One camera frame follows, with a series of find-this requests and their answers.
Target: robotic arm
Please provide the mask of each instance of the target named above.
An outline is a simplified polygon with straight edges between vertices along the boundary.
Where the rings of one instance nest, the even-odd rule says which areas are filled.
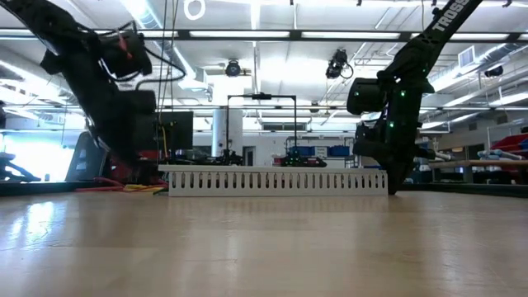
[[[389,194],[394,194],[413,168],[413,158],[434,158],[414,144],[422,95],[433,93],[427,75],[451,36],[482,0],[450,0],[436,8],[433,22],[410,40],[377,79],[357,78],[348,94],[346,109],[353,115],[379,112],[373,128],[360,125],[353,152],[372,157],[387,171]]]
[[[40,66],[49,74],[63,74],[96,143],[136,167],[135,117],[154,113],[156,102],[153,91],[120,91],[116,85],[152,72],[149,50],[134,23],[98,35],[46,0],[0,0],[0,6],[45,44]]]

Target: ceiling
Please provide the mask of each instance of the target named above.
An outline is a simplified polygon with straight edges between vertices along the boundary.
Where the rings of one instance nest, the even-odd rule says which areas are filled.
[[[94,29],[110,29],[133,20],[131,12],[124,5],[126,1],[130,4],[128,7],[132,6],[132,9],[140,9],[139,6],[143,5],[141,4],[143,0],[53,0],[51,2],[70,12],[77,21],[85,26]],[[430,2],[424,2],[422,7],[420,2],[370,0],[363,2],[361,7],[357,7],[356,1],[347,0],[326,0],[324,2],[298,0],[296,1],[298,4],[294,6],[289,5],[290,2],[287,0],[206,0],[204,16],[192,21],[186,16],[186,5],[183,0],[167,2],[165,20],[163,18],[165,1],[148,0],[148,3],[160,22],[166,24],[166,29],[172,29],[173,11],[176,10],[174,28],[178,30],[310,29],[418,32],[422,30],[423,26],[427,26],[431,22],[433,9]],[[515,1],[508,8],[502,8],[501,5],[502,1],[483,2],[470,19],[464,23],[460,31],[524,32],[528,29],[528,18],[526,18],[528,2]],[[191,1],[188,10],[191,15],[195,15],[200,10],[200,4]],[[22,28],[22,25],[7,12],[0,11],[0,27]],[[174,45],[189,65],[205,69],[209,74],[208,83],[212,87],[218,87],[219,83],[224,82],[224,76],[219,73],[222,72],[228,60],[238,59],[243,68],[248,69],[252,74],[257,74],[259,91],[261,92],[278,95],[294,94],[299,98],[301,104],[317,101],[322,105],[344,105],[350,81],[344,83],[341,79],[329,81],[325,77],[328,60],[336,49],[345,49],[349,58],[355,57],[353,65],[356,77],[373,78],[377,71],[384,69],[392,61],[392,56],[404,44],[344,41],[258,42],[255,45],[258,49],[257,68],[254,67],[255,47],[252,42],[187,40],[175,42]],[[431,71],[431,76],[440,76],[441,73],[453,68],[457,64],[458,54],[470,46],[468,44],[446,45]],[[478,53],[483,53],[494,46],[497,45],[476,44],[475,49]],[[159,52],[159,49],[152,42],[148,43],[148,47]],[[37,64],[44,55],[45,47],[38,40],[0,39],[0,50],[11,51],[19,55],[21,59],[38,67]],[[510,62],[505,63],[504,77],[522,71],[522,68],[526,66],[525,55],[524,51],[521,51],[515,57],[512,56]],[[153,64],[159,65],[159,62],[153,60]],[[159,75],[159,68],[154,68],[154,72],[156,73],[154,75]],[[0,75],[4,76],[2,78],[7,79],[5,77],[7,74],[2,73],[6,72],[0,69]],[[245,92],[252,92],[253,79],[247,77],[234,79]],[[493,85],[498,81],[487,79],[484,83]],[[158,85],[149,84],[146,88],[157,91]],[[457,98],[478,88],[478,75],[471,73],[464,79],[458,80],[457,83],[452,83],[441,92],[452,94],[454,98]],[[166,97],[180,98],[179,103],[175,104],[211,104],[207,93],[184,90],[178,84],[174,85],[173,94],[168,93]],[[482,96],[475,97],[475,101],[478,101],[479,98],[481,99]],[[285,104],[285,101],[277,100],[276,104]],[[273,116],[273,111],[263,111],[263,114],[264,116]]]

